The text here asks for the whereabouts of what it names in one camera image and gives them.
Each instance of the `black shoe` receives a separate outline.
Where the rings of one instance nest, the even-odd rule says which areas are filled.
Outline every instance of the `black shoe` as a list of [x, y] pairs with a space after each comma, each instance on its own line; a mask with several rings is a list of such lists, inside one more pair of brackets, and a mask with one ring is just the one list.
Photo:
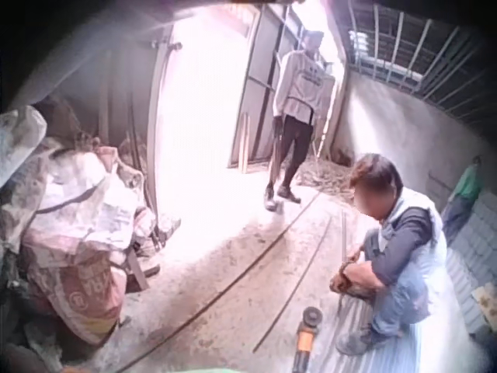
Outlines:
[[274, 212], [278, 205], [274, 200], [274, 190], [273, 188], [266, 188], [266, 192], [264, 193], [264, 207], [267, 211]]
[[295, 197], [289, 186], [280, 186], [278, 189], [278, 196], [284, 198], [285, 200], [289, 200], [290, 202], [294, 202], [295, 204], [302, 202], [302, 199]]
[[365, 354], [369, 350], [383, 347], [389, 339], [390, 337], [376, 333], [368, 325], [356, 332], [339, 337], [335, 346], [341, 354], [357, 356]]

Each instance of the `white hooded sweatshirt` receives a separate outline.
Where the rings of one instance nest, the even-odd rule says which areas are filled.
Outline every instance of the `white hooded sweatshirt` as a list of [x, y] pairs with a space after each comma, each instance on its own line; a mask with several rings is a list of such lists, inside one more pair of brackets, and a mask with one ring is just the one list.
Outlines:
[[290, 115], [309, 124], [311, 108], [314, 118], [328, 113], [324, 98], [325, 70], [305, 51], [292, 51], [281, 61], [280, 79], [274, 96], [273, 114]]

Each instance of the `jeans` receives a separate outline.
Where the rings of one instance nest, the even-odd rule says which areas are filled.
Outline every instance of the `jeans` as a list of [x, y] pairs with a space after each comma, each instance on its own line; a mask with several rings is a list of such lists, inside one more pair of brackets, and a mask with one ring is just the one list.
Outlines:
[[[366, 235], [366, 260], [383, 255], [378, 244], [378, 232], [374, 229]], [[416, 263], [409, 262], [397, 283], [376, 294], [371, 325], [383, 336], [396, 336], [401, 325], [416, 324], [428, 315], [428, 288]]]
[[466, 225], [471, 216], [474, 201], [461, 196], [455, 196], [445, 207], [442, 214], [443, 233], [447, 245], [451, 245], [457, 233]]

